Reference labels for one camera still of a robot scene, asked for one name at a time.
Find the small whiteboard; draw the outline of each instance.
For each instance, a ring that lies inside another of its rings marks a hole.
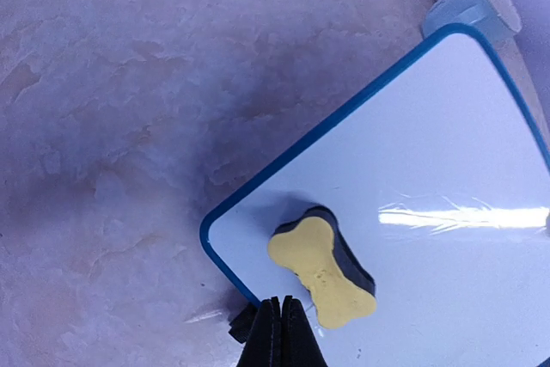
[[[449,26],[223,201],[201,241],[251,302],[299,298],[331,367],[535,367],[550,354],[549,160],[495,52]],[[267,255],[318,204],[376,281],[376,312],[336,330]]]

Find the marble pattern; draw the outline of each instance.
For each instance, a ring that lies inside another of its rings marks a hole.
[[[0,365],[234,364],[202,216],[432,3],[0,0]]]

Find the blue border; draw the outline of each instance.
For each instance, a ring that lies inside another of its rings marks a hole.
[[[214,221],[220,218],[225,212],[227,212],[239,201],[241,201],[241,199],[249,195],[254,189],[259,187],[268,178],[277,173],[284,165],[292,161],[296,156],[306,150],[317,139],[321,138],[323,135],[333,129],[340,121],[345,119],[350,113],[363,105],[380,89],[393,81],[400,73],[402,73],[409,66],[414,64],[417,60],[422,58],[432,47],[437,45],[441,40],[451,34],[466,34],[477,40],[481,47],[484,49],[485,53],[489,56],[492,63],[497,68],[499,75],[506,83],[506,86],[508,87],[508,90],[511,92],[512,97],[516,101],[516,104],[522,111],[523,117],[527,121],[527,124],[529,125],[529,128],[533,133],[533,136],[535,137],[535,141],[539,147],[539,150],[541,151],[542,157],[545,160],[548,171],[550,172],[550,153],[548,153],[548,149],[544,143],[544,139],[542,138],[541,131],[536,125],[535,120],[533,119],[533,116],[531,115],[528,106],[525,103],[525,100],[517,89],[517,86],[514,84],[514,81],[512,81],[510,74],[505,69],[503,63],[501,62],[497,53],[495,53],[495,51],[492,49],[487,39],[476,29],[469,26],[461,24],[452,24],[445,26],[444,28],[437,30],[424,42],[412,49],[412,51],[410,51],[404,58],[400,59],[396,64],[386,70],[366,88],[358,92],[348,102],[346,102],[335,112],[325,118],[310,132],[306,133],[287,151],[278,156],[275,161],[259,171],[259,173],[255,175],[251,180],[249,180],[242,187],[237,189],[220,205],[218,205],[206,215],[205,219],[200,224],[200,242],[205,249],[205,252],[212,259],[212,261],[214,261],[214,263],[220,268],[220,270],[222,270],[229,281],[231,281],[235,285],[235,287],[237,287],[237,289],[248,299],[249,302],[257,307],[260,306],[260,300],[252,293],[251,290],[247,288],[245,284],[242,283],[242,281],[235,275],[234,272],[231,271],[227,264],[223,262],[216,251],[214,251],[214,248],[210,244],[208,237],[208,233],[212,223],[214,223]]]

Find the light blue cup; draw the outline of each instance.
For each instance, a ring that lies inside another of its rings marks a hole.
[[[506,40],[522,29],[522,20],[511,0],[438,0],[422,25],[424,37],[450,23],[473,26],[492,43]]]

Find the stone countertop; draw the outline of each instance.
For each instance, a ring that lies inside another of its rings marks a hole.
[[[202,217],[416,46],[432,4],[0,0],[0,364],[234,364],[243,301]]]

